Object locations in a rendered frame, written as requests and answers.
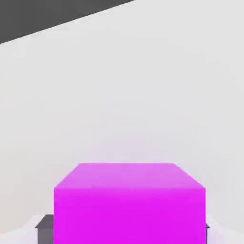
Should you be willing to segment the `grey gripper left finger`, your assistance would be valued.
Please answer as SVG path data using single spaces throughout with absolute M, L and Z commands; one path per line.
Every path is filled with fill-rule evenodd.
M 0 234 L 0 244 L 53 244 L 53 215 L 34 215 L 23 227 Z

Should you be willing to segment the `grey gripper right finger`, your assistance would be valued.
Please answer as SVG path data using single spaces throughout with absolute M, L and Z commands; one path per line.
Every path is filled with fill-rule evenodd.
M 244 244 L 244 234 L 222 227 L 210 215 L 206 216 L 210 227 L 207 231 L 207 244 Z

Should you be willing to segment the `small magenta cube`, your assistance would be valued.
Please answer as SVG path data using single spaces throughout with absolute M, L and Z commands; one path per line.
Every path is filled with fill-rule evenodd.
M 54 188 L 54 244 L 206 244 L 206 189 L 173 163 L 81 163 Z

